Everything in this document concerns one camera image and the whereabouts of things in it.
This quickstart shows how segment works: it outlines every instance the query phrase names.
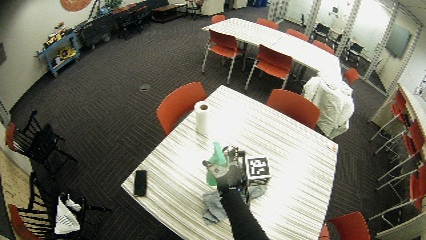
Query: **desk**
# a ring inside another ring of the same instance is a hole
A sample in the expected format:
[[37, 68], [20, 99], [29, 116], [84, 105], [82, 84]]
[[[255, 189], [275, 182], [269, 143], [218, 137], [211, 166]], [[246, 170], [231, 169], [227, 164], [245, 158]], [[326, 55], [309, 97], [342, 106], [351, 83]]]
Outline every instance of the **desk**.
[[291, 35], [265, 27], [254, 22], [230, 18], [202, 28], [231, 35], [238, 41], [270, 49], [290, 56], [294, 61], [318, 72], [318, 75], [333, 79], [339, 88], [351, 92], [349, 85], [342, 81], [341, 65], [337, 56], [329, 54], [309, 42]]
[[282, 37], [282, 32], [239, 18], [229, 18], [202, 28], [231, 35], [238, 41], [251, 45], [271, 45]]
[[337, 56], [323, 51], [311, 43], [285, 33], [274, 44], [265, 45], [277, 52], [290, 56], [295, 62], [317, 71], [321, 77], [333, 80], [333, 83], [338, 84], [339, 88], [351, 92], [349, 85], [342, 81], [341, 63]]
[[205, 225], [202, 194], [211, 191], [201, 164], [213, 140], [249, 156], [266, 154], [271, 179], [250, 210], [270, 239], [317, 239], [331, 194], [338, 145], [326, 137], [230, 88], [207, 97], [211, 129], [196, 133], [190, 113], [152, 151], [138, 169], [148, 170], [145, 197], [133, 196], [134, 172], [121, 187], [184, 239], [231, 239], [227, 219]]

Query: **gray cloth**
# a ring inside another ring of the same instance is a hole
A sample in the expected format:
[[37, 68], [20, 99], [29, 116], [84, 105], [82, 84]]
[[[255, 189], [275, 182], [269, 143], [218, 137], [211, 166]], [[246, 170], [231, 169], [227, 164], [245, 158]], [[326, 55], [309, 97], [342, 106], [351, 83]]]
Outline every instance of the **gray cloth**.
[[[249, 197], [250, 200], [262, 196], [266, 192], [266, 186], [253, 186], [249, 187]], [[225, 219], [226, 212], [221, 204], [221, 197], [217, 191], [209, 191], [202, 194], [205, 208], [202, 210], [202, 219], [206, 225], [218, 223]]]

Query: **box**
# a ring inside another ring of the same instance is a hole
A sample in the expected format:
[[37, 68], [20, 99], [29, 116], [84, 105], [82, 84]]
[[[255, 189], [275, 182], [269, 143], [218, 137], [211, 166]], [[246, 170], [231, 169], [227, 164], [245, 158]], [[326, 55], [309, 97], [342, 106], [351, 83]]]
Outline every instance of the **box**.
[[247, 186], [266, 185], [270, 179], [266, 156], [249, 156], [245, 158], [245, 175]]

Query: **striped table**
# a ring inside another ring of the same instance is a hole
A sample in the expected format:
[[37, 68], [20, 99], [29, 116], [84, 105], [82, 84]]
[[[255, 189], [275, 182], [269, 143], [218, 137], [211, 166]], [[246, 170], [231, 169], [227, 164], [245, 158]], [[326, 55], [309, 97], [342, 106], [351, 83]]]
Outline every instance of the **striped table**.
[[271, 179], [250, 210], [270, 239], [317, 239], [333, 188], [337, 144], [262, 103], [221, 86], [207, 97], [210, 131], [197, 134], [194, 112], [134, 170], [148, 170], [145, 197], [133, 196], [134, 172], [122, 188], [184, 239], [231, 239], [227, 219], [202, 220], [205, 183], [201, 162], [213, 141], [249, 156], [266, 155]]

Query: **white jacket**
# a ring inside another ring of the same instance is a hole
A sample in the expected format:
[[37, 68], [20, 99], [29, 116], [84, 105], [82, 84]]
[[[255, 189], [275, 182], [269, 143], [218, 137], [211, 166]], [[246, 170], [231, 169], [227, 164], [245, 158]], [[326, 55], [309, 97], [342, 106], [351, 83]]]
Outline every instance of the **white jacket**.
[[333, 139], [349, 129], [349, 119], [354, 113], [351, 88], [341, 81], [327, 81], [326, 77], [313, 77], [303, 86], [303, 97], [319, 108], [318, 127]]

